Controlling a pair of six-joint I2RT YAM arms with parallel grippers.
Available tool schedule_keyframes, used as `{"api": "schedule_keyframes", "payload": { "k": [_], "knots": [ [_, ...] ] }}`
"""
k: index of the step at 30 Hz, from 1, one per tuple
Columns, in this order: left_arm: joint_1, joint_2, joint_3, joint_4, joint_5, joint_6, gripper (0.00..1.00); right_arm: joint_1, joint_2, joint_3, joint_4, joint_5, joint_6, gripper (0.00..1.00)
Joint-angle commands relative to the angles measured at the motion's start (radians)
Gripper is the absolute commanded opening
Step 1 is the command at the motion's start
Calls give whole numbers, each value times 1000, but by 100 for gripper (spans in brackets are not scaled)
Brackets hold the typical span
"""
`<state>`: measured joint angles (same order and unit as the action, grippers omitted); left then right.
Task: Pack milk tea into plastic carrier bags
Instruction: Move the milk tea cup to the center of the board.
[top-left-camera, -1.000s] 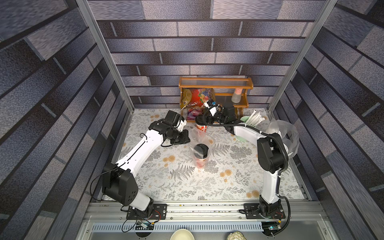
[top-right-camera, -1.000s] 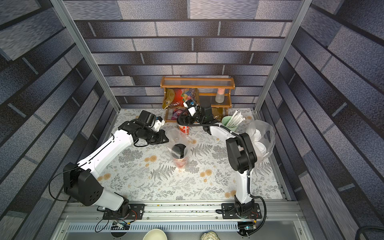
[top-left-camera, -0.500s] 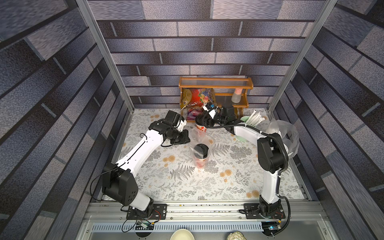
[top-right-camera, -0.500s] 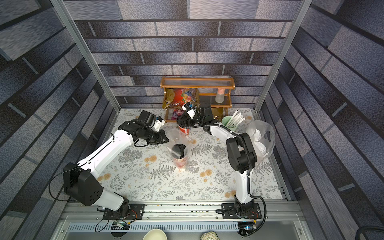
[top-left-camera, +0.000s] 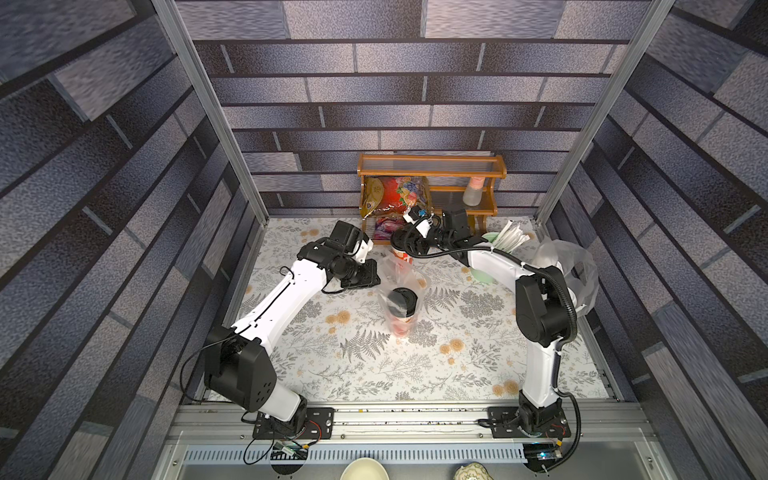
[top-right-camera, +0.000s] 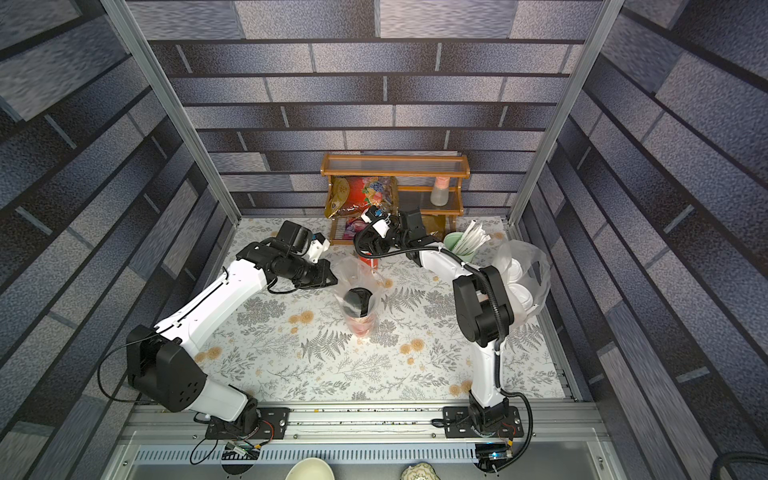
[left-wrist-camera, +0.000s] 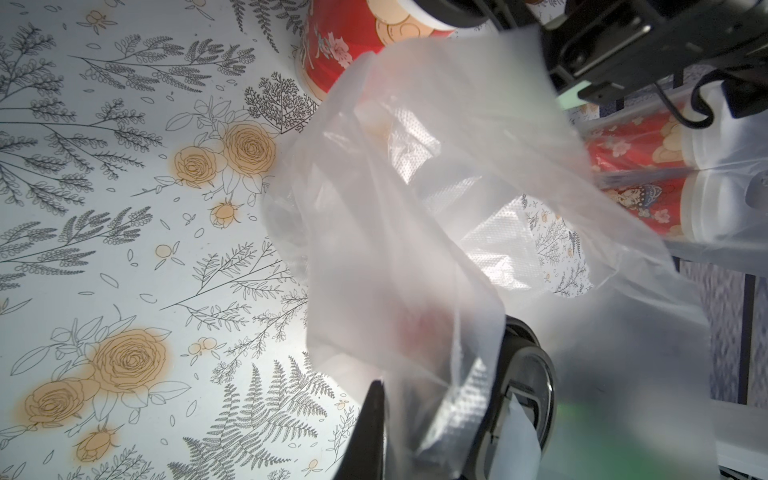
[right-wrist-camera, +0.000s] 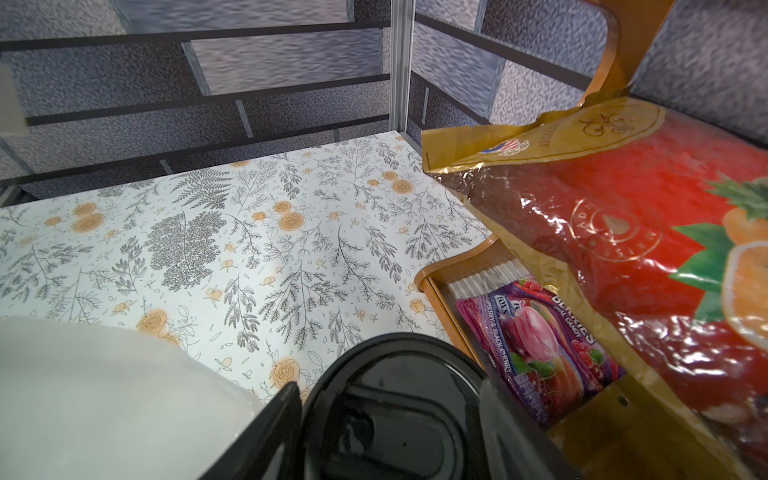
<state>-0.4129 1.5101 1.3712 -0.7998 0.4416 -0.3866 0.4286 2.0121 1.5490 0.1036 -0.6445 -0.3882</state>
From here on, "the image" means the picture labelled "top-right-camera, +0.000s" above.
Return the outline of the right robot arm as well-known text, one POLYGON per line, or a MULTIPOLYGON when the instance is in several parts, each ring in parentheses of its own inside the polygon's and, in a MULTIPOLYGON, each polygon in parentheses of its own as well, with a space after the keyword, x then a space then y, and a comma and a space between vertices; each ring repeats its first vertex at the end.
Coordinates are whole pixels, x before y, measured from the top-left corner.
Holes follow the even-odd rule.
POLYGON ((472 344, 473 384, 469 394, 469 418, 475 430, 485 434, 504 423, 509 400, 502 382, 502 353, 510 327, 519 315, 506 293, 501 273, 493 266, 475 267, 460 259, 434 237, 421 235, 421 227, 402 230, 383 221, 367 227, 373 239, 354 240, 356 253, 366 259, 406 255, 416 265, 453 286, 457 323, 472 344))

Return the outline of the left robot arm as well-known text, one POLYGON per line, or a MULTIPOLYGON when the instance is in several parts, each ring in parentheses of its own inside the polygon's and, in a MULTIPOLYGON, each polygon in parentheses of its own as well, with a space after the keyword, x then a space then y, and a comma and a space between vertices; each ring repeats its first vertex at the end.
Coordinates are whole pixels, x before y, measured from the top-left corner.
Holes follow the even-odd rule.
POLYGON ((330 241, 313 234, 306 247, 276 238, 252 242, 211 285, 152 328, 127 338, 131 387, 171 412, 191 410, 229 423, 253 423, 257 401, 212 380, 196 363, 208 338, 243 303, 273 285, 291 281, 297 290, 333 286, 338 280, 323 254, 330 241))

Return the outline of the black lid milk tea cup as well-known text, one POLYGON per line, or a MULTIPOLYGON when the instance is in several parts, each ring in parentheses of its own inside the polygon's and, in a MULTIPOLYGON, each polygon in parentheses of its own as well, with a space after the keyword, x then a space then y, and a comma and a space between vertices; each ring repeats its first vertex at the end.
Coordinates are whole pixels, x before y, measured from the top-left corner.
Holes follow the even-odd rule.
POLYGON ((352 288, 342 297, 347 326, 358 337, 366 336, 373 328, 372 299, 373 293, 364 287, 352 288))

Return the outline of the translucent plastic carrier bag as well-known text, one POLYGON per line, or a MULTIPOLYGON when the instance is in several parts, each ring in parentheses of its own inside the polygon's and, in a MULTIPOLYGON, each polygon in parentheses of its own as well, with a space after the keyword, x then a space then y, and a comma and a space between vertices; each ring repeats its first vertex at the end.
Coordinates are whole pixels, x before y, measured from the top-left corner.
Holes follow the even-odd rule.
POLYGON ((499 271, 513 312, 522 325, 544 307, 551 287, 548 256, 533 244, 510 240, 496 252, 492 265, 499 271))

